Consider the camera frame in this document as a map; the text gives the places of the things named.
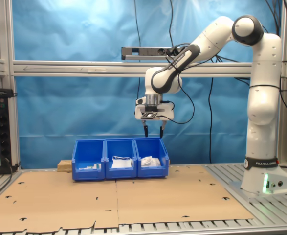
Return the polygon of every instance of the cardboard sheet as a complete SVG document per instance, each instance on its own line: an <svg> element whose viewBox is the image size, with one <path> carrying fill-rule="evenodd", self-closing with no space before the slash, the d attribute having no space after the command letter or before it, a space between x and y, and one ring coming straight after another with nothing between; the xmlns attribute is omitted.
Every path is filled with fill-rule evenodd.
<svg viewBox="0 0 287 235"><path fill-rule="evenodd" d="M170 167L167 179L117 181L117 193L119 224L253 218L202 166Z"/></svg>
<svg viewBox="0 0 287 235"><path fill-rule="evenodd" d="M167 179L117 182L74 183L70 173L23 173L0 196L0 233L252 218L201 166L170 167Z"/></svg>
<svg viewBox="0 0 287 235"><path fill-rule="evenodd" d="M70 173L24 173L0 196L0 232L118 227L116 182L73 182Z"/></svg>

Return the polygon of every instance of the aluminum frame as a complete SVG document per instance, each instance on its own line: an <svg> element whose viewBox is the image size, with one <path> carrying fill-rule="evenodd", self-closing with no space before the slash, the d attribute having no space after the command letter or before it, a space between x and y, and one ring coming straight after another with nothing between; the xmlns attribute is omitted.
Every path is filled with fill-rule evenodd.
<svg viewBox="0 0 287 235"><path fill-rule="evenodd" d="M14 60L12 0L0 0L0 88L16 92L15 76L144 77L147 68L167 63L19 61ZM287 17L282 6L283 60L287 60ZM204 63L182 73L182 77L250 77L251 63ZM282 89L287 90L287 63L282 69ZM287 93L283 93L287 104ZM9 99L13 164L20 161L16 98ZM280 104L277 156L287 162L287 110Z"/></svg>
<svg viewBox="0 0 287 235"><path fill-rule="evenodd" d="M0 0L0 88L16 92L13 76L14 40L11 0ZM8 100L12 165L20 162L17 99Z"/></svg>
<svg viewBox="0 0 287 235"><path fill-rule="evenodd" d="M284 3L282 3L281 26L281 37L283 42L282 60L287 61L287 15ZM281 89L287 90L287 63L283 63L282 65ZM281 96L287 105L287 92L282 92ZM280 162L287 163L287 108L281 100L278 119L277 157Z"/></svg>

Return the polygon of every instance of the blue backdrop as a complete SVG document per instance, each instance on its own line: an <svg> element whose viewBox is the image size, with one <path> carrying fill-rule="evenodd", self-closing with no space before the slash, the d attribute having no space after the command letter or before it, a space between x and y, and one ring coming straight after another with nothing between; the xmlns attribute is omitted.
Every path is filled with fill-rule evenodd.
<svg viewBox="0 0 287 235"><path fill-rule="evenodd" d="M136 0L141 46L170 47L169 0ZM218 16L235 20L252 14L274 33L265 1L173 0L174 44L193 41ZM121 47L138 46L133 0L13 0L17 60L121 61ZM221 56L246 62L251 48L229 43ZM76 139L143 136L134 118L137 78L17 77L23 168L52 168L70 159ZM207 163L210 78L184 79L196 112L186 125L168 123L165 146L172 164ZM212 160L242 162L245 155L248 86L216 78ZM192 105L184 93L165 95L175 102L176 121L188 120ZM161 123L149 123L150 135Z"/></svg>

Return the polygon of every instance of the metal grating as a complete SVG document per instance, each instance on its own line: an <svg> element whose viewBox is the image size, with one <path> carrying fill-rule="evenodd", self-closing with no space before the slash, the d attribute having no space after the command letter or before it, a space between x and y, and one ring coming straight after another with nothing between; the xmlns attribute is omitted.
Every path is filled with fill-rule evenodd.
<svg viewBox="0 0 287 235"><path fill-rule="evenodd" d="M202 165L211 173L247 210L255 219L249 220L221 220L202 222L152 223L152 224L123 224L112 229L60 229L46 235L89 235L89 234L287 234L287 196L261 199L248 203L240 198L229 186L229 182L241 181L243 178L243 164L209 164ZM51 170L23 170L14 175L14 181L23 172L51 171ZM0 185L9 176L0 176ZM27 231L22 233L2 233L0 235L36 235Z"/></svg>

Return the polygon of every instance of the blue bin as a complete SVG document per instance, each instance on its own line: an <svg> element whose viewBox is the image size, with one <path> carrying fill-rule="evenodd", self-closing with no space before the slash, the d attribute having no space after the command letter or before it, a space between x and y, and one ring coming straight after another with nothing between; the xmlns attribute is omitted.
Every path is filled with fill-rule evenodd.
<svg viewBox="0 0 287 235"><path fill-rule="evenodd" d="M71 159L72 178L75 181L103 180L105 178L105 140L76 140ZM86 169L101 164L101 169Z"/></svg>
<svg viewBox="0 0 287 235"><path fill-rule="evenodd" d="M113 156L130 157L131 168L112 168ZM107 179L125 179L137 177L137 154L133 139L105 140L105 177Z"/></svg>
<svg viewBox="0 0 287 235"><path fill-rule="evenodd" d="M165 177L168 175L168 153L161 138L134 138L138 158L138 178ZM141 167L141 159L158 158L161 166Z"/></svg>

